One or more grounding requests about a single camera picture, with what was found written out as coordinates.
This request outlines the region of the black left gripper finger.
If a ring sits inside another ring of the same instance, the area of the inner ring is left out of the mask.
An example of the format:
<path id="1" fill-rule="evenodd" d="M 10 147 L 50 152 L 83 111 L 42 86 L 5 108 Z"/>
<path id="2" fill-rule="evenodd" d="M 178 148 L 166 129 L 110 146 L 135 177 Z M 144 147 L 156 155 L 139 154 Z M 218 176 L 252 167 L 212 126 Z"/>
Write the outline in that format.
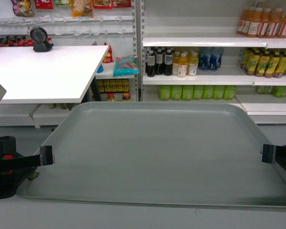
<path id="1" fill-rule="evenodd" d="M 15 170 L 31 167 L 52 165 L 55 163 L 55 156 L 52 146 L 40 146 L 39 154 L 32 156 L 22 156 L 16 154 L 13 159 L 4 160 L 4 170 Z"/>

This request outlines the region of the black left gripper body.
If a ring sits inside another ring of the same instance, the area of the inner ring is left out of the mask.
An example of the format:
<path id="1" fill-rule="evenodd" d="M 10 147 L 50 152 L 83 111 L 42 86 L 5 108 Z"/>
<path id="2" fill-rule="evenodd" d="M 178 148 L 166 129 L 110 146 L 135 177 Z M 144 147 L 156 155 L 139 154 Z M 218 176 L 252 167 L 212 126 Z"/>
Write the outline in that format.
<path id="1" fill-rule="evenodd" d="M 14 196 L 21 183 L 36 169 L 23 164 L 22 157 L 16 150 L 15 137 L 0 137 L 0 199 Z"/>

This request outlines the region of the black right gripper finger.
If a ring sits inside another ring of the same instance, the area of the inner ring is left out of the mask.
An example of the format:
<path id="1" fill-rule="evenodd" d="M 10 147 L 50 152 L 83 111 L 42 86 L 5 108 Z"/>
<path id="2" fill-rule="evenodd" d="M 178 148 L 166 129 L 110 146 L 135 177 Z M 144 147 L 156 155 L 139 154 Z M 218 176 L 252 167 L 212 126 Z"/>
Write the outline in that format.
<path id="1" fill-rule="evenodd" d="M 263 144 L 261 147 L 261 154 L 262 154 L 262 162 L 268 164 L 275 163 L 275 156 L 276 156 L 276 146 Z"/>

